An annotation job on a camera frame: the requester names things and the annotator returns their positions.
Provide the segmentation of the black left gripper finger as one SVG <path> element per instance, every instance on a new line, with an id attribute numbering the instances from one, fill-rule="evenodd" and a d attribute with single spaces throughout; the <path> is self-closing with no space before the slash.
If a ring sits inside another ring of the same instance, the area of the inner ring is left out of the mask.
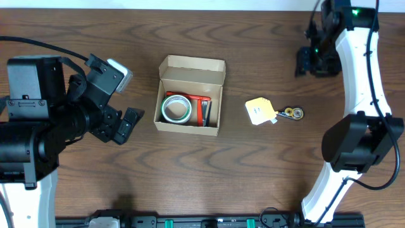
<path id="1" fill-rule="evenodd" d="M 145 111 L 138 108 L 127 108 L 122 122 L 126 127 L 134 127 L 144 116 Z"/>
<path id="2" fill-rule="evenodd" d="M 115 143 L 122 145 L 128 141 L 128 138 L 131 135 L 132 130 L 133 130 L 133 124 L 126 120 L 122 120 L 121 124 L 115 131 L 112 140 Z"/>

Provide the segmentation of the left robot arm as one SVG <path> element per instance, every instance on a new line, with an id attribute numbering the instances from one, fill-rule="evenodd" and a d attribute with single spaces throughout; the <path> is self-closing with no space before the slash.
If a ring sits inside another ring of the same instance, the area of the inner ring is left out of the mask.
<path id="1" fill-rule="evenodd" d="M 109 105 L 132 72 L 91 56 L 89 72 L 67 57 L 16 56 L 8 60 L 10 95 L 2 107 L 1 226 L 54 227 L 59 154 L 90 133 L 124 144 L 144 111 Z"/>

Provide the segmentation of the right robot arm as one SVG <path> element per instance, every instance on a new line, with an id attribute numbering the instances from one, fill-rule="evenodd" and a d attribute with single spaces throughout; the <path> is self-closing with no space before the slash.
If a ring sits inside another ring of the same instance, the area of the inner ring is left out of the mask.
<path id="1" fill-rule="evenodd" d="M 291 227 L 331 227 L 335 210 L 352 184 L 393 151 L 394 171 L 378 189 L 393 184 L 401 166 L 398 139 L 404 121 L 394 117 L 383 91 L 378 63 L 378 8 L 353 6 L 350 1 L 316 3 L 321 24 L 310 20 L 305 33 L 310 44 L 297 52 L 296 75 L 343 76 L 342 120 L 323 135 L 322 170 L 301 201 Z"/>

